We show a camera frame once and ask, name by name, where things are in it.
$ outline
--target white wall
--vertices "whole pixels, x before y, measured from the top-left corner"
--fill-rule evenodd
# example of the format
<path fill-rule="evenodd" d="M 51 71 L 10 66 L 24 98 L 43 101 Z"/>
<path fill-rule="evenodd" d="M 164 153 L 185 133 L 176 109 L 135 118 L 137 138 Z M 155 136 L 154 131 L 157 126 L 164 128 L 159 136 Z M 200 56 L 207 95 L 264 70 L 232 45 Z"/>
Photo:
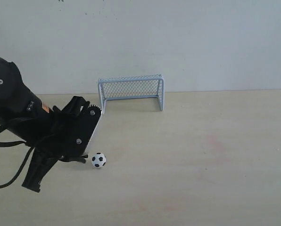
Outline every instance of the white wall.
<path fill-rule="evenodd" d="M 37 94 L 152 73 L 167 91 L 281 89 L 281 0 L 0 0 L 0 57 Z"/>

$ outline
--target orange label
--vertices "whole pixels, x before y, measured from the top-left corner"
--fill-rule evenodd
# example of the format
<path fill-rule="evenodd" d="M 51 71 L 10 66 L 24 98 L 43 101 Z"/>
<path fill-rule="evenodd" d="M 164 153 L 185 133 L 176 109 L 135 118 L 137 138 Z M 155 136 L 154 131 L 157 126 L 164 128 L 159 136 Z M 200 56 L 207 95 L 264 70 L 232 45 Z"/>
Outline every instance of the orange label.
<path fill-rule="evenodd" d="M 50 112 L 50 108 L 49 108 L 46 104 L 44 104 L 44 103 L 42 103 L 42 108 L 43 108 L 47 113 Z"/>

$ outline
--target miniature soccer goal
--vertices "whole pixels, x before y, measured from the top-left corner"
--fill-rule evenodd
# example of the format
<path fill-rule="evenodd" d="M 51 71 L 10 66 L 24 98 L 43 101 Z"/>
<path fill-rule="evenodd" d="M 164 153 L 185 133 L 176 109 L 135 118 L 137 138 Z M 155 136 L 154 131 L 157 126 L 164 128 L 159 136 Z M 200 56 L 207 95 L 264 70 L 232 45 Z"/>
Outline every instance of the miniature soccer goal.
<path fill-rule="evenodd" d="M 164 110 L 165 80 L 161 74 L 99 79 L 99 99 L 102 113 L 108 100 L 157 98 L 160 110 Z"/>

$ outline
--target robotic arm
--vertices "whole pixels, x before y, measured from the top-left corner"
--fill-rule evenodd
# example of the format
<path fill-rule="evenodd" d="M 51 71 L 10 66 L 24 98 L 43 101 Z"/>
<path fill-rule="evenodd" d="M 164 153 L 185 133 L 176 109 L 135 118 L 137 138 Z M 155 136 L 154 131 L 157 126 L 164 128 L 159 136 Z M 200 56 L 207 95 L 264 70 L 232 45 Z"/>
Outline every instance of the robotic arm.
<path fill-rule="evenodd" d="M 0 58 L 0 133 L 9 130 L 22 139 L 0 147 L 30 147 L 17 174 L 0 189 L 18 178 L 33 151 L 22 186 L 35 192 L 57 161 L 86 163 L 85 149 L 100 117 L 99 107 L 78 96 L 62 110 L 49 108 L 25 86 L 18 67 Z"/>

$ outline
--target soccer ball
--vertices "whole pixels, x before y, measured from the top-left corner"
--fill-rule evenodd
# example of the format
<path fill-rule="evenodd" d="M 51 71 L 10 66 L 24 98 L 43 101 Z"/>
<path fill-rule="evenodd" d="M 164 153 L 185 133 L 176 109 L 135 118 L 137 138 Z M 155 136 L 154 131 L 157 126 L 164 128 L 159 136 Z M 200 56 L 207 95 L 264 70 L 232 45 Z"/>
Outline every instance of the soccer ball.
<path fill-rule="evenodd" d="M 91 159 L 92 165 L 95 168 L 102 168 L 106 164 L 106 161 L 106 156 L 99 152 L 96 153 Z"/>

